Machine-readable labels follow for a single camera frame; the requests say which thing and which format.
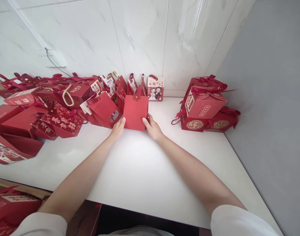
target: floor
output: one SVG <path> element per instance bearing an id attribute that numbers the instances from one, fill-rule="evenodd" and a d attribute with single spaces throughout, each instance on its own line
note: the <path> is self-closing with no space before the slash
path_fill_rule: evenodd
<path id="1" fill-rule="evenodd" d="M 101 207 L 98 228 L 95 235 L 109 234 L 116 230 L 127 229 L 137 225 L 151 226 L 170 232 L 175 236 L 211 235 L 210 230 L 200 230 L 199 234 L 199 228 L 195 226 L 190 226 L 108 205 L 102 205 Z"/>

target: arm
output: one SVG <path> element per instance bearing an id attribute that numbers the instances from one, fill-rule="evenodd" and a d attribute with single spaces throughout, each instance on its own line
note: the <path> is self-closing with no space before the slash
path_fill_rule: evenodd
<path id="1" fill-rule="evenodd" d="M 113 127 L 111 134 L 83 160 L 55 189 L 39 212 L 61 215 L 67 223 L 89 195 L 106 158 L 123 134 L 126 119 Z"/>
<path id="2" fill-rule="evenodd" d="M 147 127 L 149 135 L 165 151 L 180 176 L 198 197 L 210 216 L 220 205 L 228 204 L 246 210 L 241 201 L 208 167 L 167 138 L 150 114 L 149 121 L 145 118 L 142 121 Z"/>

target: white sleeve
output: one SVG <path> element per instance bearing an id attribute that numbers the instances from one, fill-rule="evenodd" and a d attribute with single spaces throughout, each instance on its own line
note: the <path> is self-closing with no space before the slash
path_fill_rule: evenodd
<path id="1" fill-rule="evenodd" d="M 11 236 L 65 236 L 67 222 L 60 215 L 36 212 L 27 216 Z"/>
<path id="2" fill-rule="evenodd" d="M 221 205 L 211 216 L 212 236 L 278 236 L 263 219 L 240 207 Z"/>

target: gray wall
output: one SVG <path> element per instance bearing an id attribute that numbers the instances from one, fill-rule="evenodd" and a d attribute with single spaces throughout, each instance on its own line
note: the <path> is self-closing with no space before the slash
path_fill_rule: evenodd
<path id="1" fill-rule="evenodd" d="M 300 235 L 300 0 L 256 0 L 217 76 L 226 136 L 285 235 Z"/>

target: cable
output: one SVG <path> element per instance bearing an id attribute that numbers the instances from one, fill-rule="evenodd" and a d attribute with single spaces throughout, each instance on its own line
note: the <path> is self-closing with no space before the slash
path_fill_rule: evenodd
<path id="1" fill-rule="evenodd" d="M 49 57 L 49 55 L 48 55 L 48 49 L 47 49 L 47 48 L 45 48 L 45 51 L 46 51 L 46 55 L 47 55 L 47 58 L 49 59 L 49 61 L 50 61 L 57 69 L 59 69 L 59 68 L 57 67 L 57 65 L 55 65 L 54 62 L 52 62 L 52 60 L 50 59 L 50 57 Z M 59 70 L 60 70 L 61 72 L 63 72 L 64 74 L 68 75 L 69 77 L 71 77 L 69 74 L 67 74 L 66 72 L 62 71 L 61 69 L 59 69 Z"/>

